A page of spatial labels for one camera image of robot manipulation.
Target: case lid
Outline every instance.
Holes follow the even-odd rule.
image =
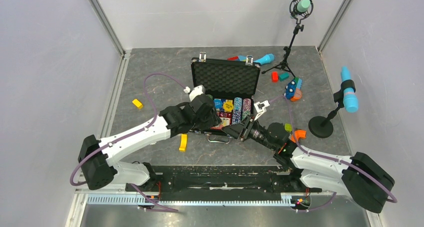
[[[260,64],[225,59],[191,59],[194,86],[203,85],[207,94],[251,98],[258,85]]]

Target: black briefcase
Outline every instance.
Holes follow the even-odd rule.
[[[218,116],[222,123],[211,129],[191,132],[205,134],[209,142],[228,144],[231,136],[221,128],[236,124],[254,111],[253,97],[258,85],[261,65],[254,62],[252,56],[246,61],[226,59],[206,59],[206,53],[200,52],[199,57],[191,59],[191,74],[194,86],[203,85],[205,94],[215,102]],[[228,141],[211,140],[211,135],[228,136]]]

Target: gray tabletop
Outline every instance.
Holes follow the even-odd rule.
[[[143,80],[153,72],[162,72],[179,79],[193,87],[190,67],[192,57],[198,57],[204,51],[208,58],[227,59],[237,55],[252,55],[255,59],[265,54],[275,55],[275,61],[263,65],[267,69],[283,59],[281,46],[261,47],[192,47],[192,48],[146,48],[133,49],[120,93],[111,135],[140,125],[153,117],[153,108],[143,94]],[[334,133],[320,139],[309,133],[308,121],[314,116],[327,116],[336,105],[333,94],[314,46],[295,46],[288,58],[290,68],[303,80],[301,100],[291,102],[294,127],[306,130],[306,139],[300,143],[308,148],[336,155],[349,155],[346,136],[339,116],[333,120]],[[271,81],[271,72],[261,74],[257,84],[254,101],[270,100],[280,96],[291,78],[283,82]],[[164,76],[154,76],[147,81],[147,91],[158,111],[189,101],[180,86]],[[144,107],[137,109],[132,101],[140,100]],[[260,117],[261,125],[267,127],[273,122],[289,123],[288,108],[284,99],[274,102]],[[123,159],[125,162],[149,162],[152,165],[278,165],[273,152],[254,142],[232,140],[230,144],[210,143],[202,134],[189,133],[186,152],[180,152],[181,138],[178,136],[146,146]]]

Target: robotic arm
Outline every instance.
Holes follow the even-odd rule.
[[[86,137],[78,162],[88,188],[97,190],[109,184],[126,183],[141,186],[154,175],[150,165],[121,162],[122,158],[147,145],[187,133],[191,129],[207,130],[221,123],[215,103],[205,95],[203,86],[195,87],[189,98],[190,102],[168,106],[147,122],[120,134],[99,140],[94,135]],[[252,139],[274,151],[274,158],[279,164],[293,169],[290,185],[295,190],[320,188],[337,192],[352,197],[364,209],[381,212],[388,194],[346,165],[357,166],[390,191],[395,181],[370,157],[360,152],[355,156],[332,155],[315,150],[311,152],[291,141],[282,123],[272,123],[268,128],[259,124],[257,119],[266,111],[268,101],[254,105],[258,112],[256,118],[245,118],[241,123],[222,128],[222,131],[240,141]]]

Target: metal handle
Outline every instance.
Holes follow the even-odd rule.
[[[209,136],[211,136],[210,134],[207,134],[206,135],[206,139],[207,139],[207,141],[209,141],[209,142],[211,142],[211,143],[221,143],[221,144],[229,144],[230,142],[231,142],[231,137],[229,137],[229,136],[227,136],[228,137],[228,141],[227,142],[225,142],[225,141],[223,141],[223,140],[210,140],[209,139]]]

